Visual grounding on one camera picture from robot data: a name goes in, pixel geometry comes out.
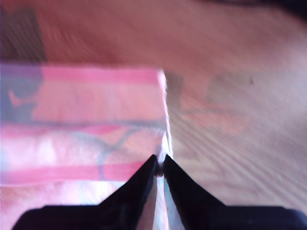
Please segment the black object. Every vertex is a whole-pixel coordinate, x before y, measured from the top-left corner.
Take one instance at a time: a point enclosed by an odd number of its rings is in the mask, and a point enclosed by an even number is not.
[[[283,207],[228,207],[169,156],[164,175],[186,230],[307,230],[307,217]],[[25,212],[13,230],[134,230],[158,172],[156,156],[97,206],[46,206]]]

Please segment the pink fabric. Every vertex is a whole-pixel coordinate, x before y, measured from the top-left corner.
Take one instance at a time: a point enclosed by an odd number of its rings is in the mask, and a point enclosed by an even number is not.
[[[171,154],[167,132],[160,70],[2,64],[1,229],[31,208],[100,203]],[[153,191],[153,228],[167,229],[163,179]]]

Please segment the light wood surface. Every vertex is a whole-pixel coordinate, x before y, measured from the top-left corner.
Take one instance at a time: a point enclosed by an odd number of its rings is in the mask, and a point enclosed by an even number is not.
[[[2,1],[52,63],[166,70],[175,160],[227,204],[307,213],[307,23],[197,0]]]

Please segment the wooden floor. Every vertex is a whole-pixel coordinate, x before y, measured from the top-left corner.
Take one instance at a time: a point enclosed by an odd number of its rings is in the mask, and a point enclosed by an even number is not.
[[[307,213],[307,23],[200,0],[1,3],[34,12],[37,59],[163,68],[175,160],[219,199]]]

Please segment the folded cloth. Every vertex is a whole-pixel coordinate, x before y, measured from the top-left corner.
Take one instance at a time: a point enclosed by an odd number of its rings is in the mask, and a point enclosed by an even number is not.
[[[98,204],[152,154],[163,161],[165,86],[154,69],[1,64],[1,229],[31,208]],[[163,180],[155,189],[165,229]]]

